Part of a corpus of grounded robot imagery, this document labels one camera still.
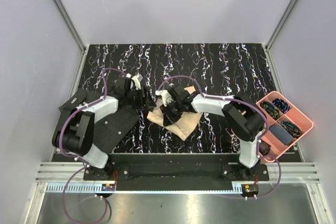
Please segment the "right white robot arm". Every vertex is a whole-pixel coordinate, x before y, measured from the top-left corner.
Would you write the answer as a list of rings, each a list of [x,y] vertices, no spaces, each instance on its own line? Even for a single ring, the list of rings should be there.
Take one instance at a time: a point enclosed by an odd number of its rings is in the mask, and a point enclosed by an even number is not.
[[[184,113],[223,116],[240,143],[239,176],[244,180],[256,176],[258,140],[263,135],[267,119],[248,95],[242,92],[236,96],[209,95],[197,91],[189,93],[181,86],[156,91],[155,94],[163,101],[160,110],[163,113],[164,126],[178,122]]]

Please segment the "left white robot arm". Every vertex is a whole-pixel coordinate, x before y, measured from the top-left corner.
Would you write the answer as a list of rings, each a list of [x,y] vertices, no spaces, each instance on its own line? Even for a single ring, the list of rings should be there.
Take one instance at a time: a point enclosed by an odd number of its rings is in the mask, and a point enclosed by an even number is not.
[[[139,111],[154,107],[140,74],[119,77],[103,94],[78,90],[59,108],[52,145],[95,167],[95,174],[107,180],[113,175],[109,153],[138,123]]]

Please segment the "beige cloth napkin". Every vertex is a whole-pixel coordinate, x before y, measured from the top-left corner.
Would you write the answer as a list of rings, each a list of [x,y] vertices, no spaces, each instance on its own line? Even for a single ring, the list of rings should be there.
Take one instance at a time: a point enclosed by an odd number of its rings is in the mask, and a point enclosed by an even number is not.
[[[195,91],[195,88],[193,86],[189,86],[187,88],[184,88],[185,90],[189,91],[190,93],[192,91]],[[170,126],[164,126],[163,125],[163,113],[161,111],[161,106],[164,105],[162,102],[161,97],[157,96],[157,102],[156,102],[156,108],[151,112],[148,113],[147,119],[155,123],[165,129],[167,129],[169,132],[175,134],[178,136],[181,140],[186,140],[187,137],[195,130],[196,126],[198,125],[202,113],[192,113],[192,112],[183,112],[182,117],[180,120],[178,120],[176,123]]]

